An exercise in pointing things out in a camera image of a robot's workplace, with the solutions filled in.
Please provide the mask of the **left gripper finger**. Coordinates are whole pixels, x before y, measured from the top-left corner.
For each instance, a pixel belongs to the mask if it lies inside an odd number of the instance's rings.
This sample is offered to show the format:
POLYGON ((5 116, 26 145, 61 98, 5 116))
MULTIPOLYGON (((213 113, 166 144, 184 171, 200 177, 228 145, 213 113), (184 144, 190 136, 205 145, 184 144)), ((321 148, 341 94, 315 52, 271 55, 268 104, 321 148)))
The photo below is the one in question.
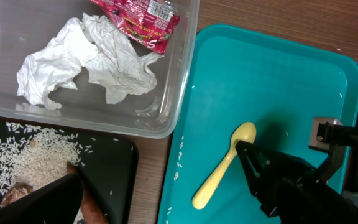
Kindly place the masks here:
MULTIPOLYGON (((78 169, 77 171, 88 188, 84 175, 78 169)), ((0 223, 74 223, 78 212, 81 212, 82 199, 83 188, 80 178, 75 174, 66 174, 0 208, 0 223)))

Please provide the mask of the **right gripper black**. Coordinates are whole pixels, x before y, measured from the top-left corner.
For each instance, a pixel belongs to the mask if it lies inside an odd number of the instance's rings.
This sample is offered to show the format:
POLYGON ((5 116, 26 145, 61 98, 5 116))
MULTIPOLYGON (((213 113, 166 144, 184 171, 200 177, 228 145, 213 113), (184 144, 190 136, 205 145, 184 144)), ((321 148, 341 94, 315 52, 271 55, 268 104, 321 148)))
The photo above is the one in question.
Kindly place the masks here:
POLYGON ((358 207, 327 181, 342 166, 330 152, 318 167, 302 158, 238 141, 235 146, 250 193, 269 218, 282 223, 358 223, 358 207))

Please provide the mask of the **yellow plastic spoon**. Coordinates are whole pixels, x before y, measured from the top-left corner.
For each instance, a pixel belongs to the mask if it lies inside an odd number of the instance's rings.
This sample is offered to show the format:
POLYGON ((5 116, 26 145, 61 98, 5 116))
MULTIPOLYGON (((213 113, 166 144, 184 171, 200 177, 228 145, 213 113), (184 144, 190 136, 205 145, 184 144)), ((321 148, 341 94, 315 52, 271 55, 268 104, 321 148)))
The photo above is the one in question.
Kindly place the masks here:
POLYGON ((240 125, 233 132, 227 154, 224 156, 215 170, 210 174, 210 176, 205 180, 192 199, 192 206, 195 209, 204 209, 210 201, 228 167, 230 166, 233 159, 237 156, 236 144, 239 141, 253 143, 256 139, 256 135, 257 130, 255 124, 252 122, 246 122, 240 125))

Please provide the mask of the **brown sausage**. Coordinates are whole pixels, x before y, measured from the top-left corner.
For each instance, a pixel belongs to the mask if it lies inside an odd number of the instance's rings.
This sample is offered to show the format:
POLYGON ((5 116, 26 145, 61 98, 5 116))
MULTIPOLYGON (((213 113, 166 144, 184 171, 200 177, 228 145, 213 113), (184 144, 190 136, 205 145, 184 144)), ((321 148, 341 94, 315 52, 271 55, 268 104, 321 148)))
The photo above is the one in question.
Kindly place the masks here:
POLYGON ((99 205, 93 198, 92 194, 88 190, 82 176, 78 173, 76 167, 67 162, 67 174, 75 174, 77 175, 82 184, 83 188, 83 199, 81 202, 81 212, 83 214, 83 218, 86 224, 109 224, 104 213, 100 209, 99 205))

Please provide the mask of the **white napkin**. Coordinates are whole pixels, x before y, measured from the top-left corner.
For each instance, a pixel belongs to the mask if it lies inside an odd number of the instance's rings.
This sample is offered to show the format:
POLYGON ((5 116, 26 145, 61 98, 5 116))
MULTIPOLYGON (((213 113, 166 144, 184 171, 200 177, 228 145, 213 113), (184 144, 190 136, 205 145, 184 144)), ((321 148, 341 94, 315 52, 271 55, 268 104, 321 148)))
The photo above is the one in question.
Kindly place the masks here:
POLYGON ((127 95, 143 95, 157 86, 149 65, 162 57, 155 52, 138 55, 106 16, 83 14, 82 19, 69 19, 42 50, 26 56, 17 72, 17 95, 32 105, 60 109, 62 104, 49 94, 57 88, 75 90, 73 79, 85 68, 88 81, 105 88, 106 103, 117 104, 127 95))

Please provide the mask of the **red snack wrapper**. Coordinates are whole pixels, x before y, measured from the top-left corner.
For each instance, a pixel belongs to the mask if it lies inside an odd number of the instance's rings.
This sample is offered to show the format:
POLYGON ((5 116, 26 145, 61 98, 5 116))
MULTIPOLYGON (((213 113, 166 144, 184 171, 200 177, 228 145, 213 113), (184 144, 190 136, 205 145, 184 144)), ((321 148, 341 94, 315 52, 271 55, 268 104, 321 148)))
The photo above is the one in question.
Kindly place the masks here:
POLYGON ((153 52, 164 54, 180 21, 177 10, 159 0, 91 0, 125 35, 153 52))

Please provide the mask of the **brown food piece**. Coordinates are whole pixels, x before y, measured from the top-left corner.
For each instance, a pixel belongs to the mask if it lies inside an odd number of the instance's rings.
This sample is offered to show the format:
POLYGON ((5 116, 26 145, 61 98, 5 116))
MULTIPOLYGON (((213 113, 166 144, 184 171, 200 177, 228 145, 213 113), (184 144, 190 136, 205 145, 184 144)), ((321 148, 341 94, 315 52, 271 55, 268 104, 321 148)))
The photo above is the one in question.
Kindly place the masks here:
POLYGON ((7 194, 2 198, 1 208, 25 197, 33 192, 33 187, 27 183, 18 182, 10 188, 7 194))

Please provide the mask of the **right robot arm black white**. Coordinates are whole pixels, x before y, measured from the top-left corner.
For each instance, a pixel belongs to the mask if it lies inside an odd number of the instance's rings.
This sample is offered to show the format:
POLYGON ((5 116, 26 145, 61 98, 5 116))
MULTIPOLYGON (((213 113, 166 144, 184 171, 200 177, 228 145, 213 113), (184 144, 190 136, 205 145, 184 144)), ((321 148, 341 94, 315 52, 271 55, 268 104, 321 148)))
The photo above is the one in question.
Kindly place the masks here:
POLYGON ((321 117, 313 120, 309 141, 310 149, 327 155, 318 167, 245 140, 235 144, 250 193, 267 217, 282 223, 358 223, 358 207, 327 185, 346 147, 358 154, 358 127, 321 117))

